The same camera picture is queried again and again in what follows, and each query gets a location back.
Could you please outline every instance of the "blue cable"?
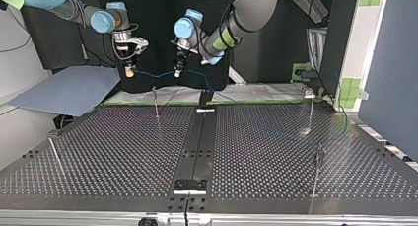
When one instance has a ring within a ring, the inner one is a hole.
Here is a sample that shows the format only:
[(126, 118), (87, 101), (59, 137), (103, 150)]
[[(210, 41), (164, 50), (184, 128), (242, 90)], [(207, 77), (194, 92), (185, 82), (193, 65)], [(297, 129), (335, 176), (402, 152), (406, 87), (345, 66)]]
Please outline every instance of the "blue cable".
[(145, 72), (145, 71), (135, 71), (135, 73), (139, 73), (139, 74), (143, 74), (143, 75), (151, 76), (151, 77), (154, 77), (154, 78), (161, 78), (161, 77), (163, 77), (163, 76), (167, 76), (167, 75), (174, 74), (174, 72), (173, 72), (173, 71), (169, 71), (169, 72), (166, 72), (166, 73), (163, 73), (163, 74), (160, 74), (160, 75), (153, 75), (153, 74), (148, 73), (148, 72)]
[[(183, 73), (191, 73), (191, 74), (195, 74), (195, 75), (199, 75), (199, 76), (203, 77), (205, 79), (206, 87), (210, 91), (212, 91), (213, 93), (216, 93), (215, 89), (213, 89), (212, 86), (210, 85), (209, 80), (208, 80), (208, 78), (207, 78), (207, 76), (205, 74), (200, 73), (200, 72), (197, 72), (197, 71), (193, 71), (193, 70), (184, 70), (182, 72)], [(154, 77), (154, 78), (161, 78), (161, 77), (164, 77), (164, 76), (167, 76), (167, 75), (170, 75), (170, 74), (174, 74), (174, 71), (166, 72), (166, 73), (163, 73), (163, 74), (160, 74), (160, 75), (153, 75), (151, 73), (144, 72), (144, 71), (136, 71), (136, 73), (148, 75), (148, 76), (151, 76), (151, 77)], [(304, 144), (304, 145), (311, 146), (313, 148), (318, 148), (319, 147), (319, 142), (315, 142), (315, 141), (311, 141), (311, 140), (305, 140), (305, 139), (296, 139), (294, 137), (287, 136), (287, 135), (281, 133), (280, 131), (272, 128), (271, 126), (268, 126), (268, 125), (266, 125), (266, 124), (264, 124), (262, 122), (259, 122), (258, 120), (256, 120), (253, 117), (251, 111), (247, 107), (240, 106), (240, 104), (237, 101), (235, 101), (232, 98), (229, 98), (228, 96), (222, 95), (220, 93), (217, 93), (217, 94), (219, 96), (221, 96), (221, 97), (229, 100), (229, 101), (232, 101), (235, 105), (237, 105), (249, 117), (249, 119), (250, 119), (251, 122), (253, 122), (255, 125), (257, 125), (261, 129), (263, 129), (264, 131), (266, 131), (266, 132), (268, 132), (268, 133), (270, 133), (270, 134), (272, 134), (274, 136), (277, 136), (279, 139), (283, 139), (283, 140), (287, 140), (287, 141), (292, 141), (292, 142), (296, 142), (296, 143), (301, 143), (301, 144)], [(346, 133), (346, 131), (347, 131), (348, 118), (347, 118), (347, 114), (345, 112), (344, 112), (344, 114), (346, 116), (346, 124), (345, 124), (344, 130), (339, 135), (334, 136), (334, 137), (326, 140), (325, 142), (323, 142), (324, 145), (328, 145), (328, 144), (330, 144), (330, 143), (332, 143), (332, 142), (340, 139)]]

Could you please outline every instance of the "perforated breadboard table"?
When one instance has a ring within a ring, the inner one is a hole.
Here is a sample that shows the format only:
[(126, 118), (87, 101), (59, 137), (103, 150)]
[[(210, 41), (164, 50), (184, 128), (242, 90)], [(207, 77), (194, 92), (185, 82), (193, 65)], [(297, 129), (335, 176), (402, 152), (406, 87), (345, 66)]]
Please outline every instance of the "perforated breadboard table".
[[(83, 116), (0, 172), (0, 209), (418, 216), (418, 174), (327, 104), (160, 113)], [(190, 179), (206, 193), (174, 194)]]

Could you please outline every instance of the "metal table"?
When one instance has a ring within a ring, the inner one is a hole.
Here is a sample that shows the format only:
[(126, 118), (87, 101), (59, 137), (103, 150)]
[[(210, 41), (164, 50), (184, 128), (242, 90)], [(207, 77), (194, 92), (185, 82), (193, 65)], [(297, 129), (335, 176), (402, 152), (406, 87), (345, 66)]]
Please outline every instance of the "metal table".
[(418, 225), (418, 173), (328, 104), (160, 113), (97, 108), (22, 156), (0, 172), (0, 224)]

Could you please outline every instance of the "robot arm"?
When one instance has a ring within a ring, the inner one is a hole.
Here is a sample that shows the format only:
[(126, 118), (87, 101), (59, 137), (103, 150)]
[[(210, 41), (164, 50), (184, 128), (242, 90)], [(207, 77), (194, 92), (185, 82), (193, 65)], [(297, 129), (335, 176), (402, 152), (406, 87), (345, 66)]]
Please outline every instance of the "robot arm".
[(129, 23), (123, 2), (107, 3), (106, 9), (103, 10), (84, 5), (79, 0), (24, 1), (28, 6), (48, 10), (62, 19), (91, 26), (98, 33), (112, 34), (115, 55), (125, 67), (126, 76), (134, 76), (135, 55), (141, 54), (148, 47), (148, 42), (132, 35), (132, 32), (138, 29), (138, 25)]
[[(202, 64), (215, 65), (218, 63), (224, 56), (226, 49), (236, 46), (246, 34), (261, 30), (273, 16), (277, 5), (277, 0), (229, 1), (234, 9), (224, 13), (222, 25), (209, 37), (200, 27), (203, 21), (203, 15), (200, 12), (189, 9), (185, 16), (175, 23), (174, 32), (178, 47), (174, 65), (176, 77), (179, 77), (181, 70), (185, 67), (190, 52), (200, 54)], [(308, 12), (310, 5), (303, 4), (304, 0), (294, 1)], [(313, 18), (316, 22), (320, 22), (320, 19), (327, 14), (326, 9), (319, 8), (320, 13), (315, 12)]]

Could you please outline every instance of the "white wall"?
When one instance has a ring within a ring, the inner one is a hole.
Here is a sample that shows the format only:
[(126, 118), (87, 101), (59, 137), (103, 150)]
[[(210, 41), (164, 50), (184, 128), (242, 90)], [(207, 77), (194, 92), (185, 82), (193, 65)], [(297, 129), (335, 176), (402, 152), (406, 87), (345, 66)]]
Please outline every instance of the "white wall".
[[(341, 70), (340, 82), (343, 78), (361, 79), (360, 88), (364, 90), (385, 5), (386, 0), (381, 0), (380, 6), (357, 8)], [(354, 108), (346, 111), (358, 112), (361, 101), (361, 99), (357, 99)]]
[[(20, 12), (10, 9), (22, 23)], [(10, 12), (0, 11), (0, 21), (0, 51), (27, 41), (29, 34)], [(37, 146), (46, 138), (46, 133), (53, 129), (53, 114), (4, 105), (47, 77), (32, 41), (18, 50), (0, 52), (0, 169)]]

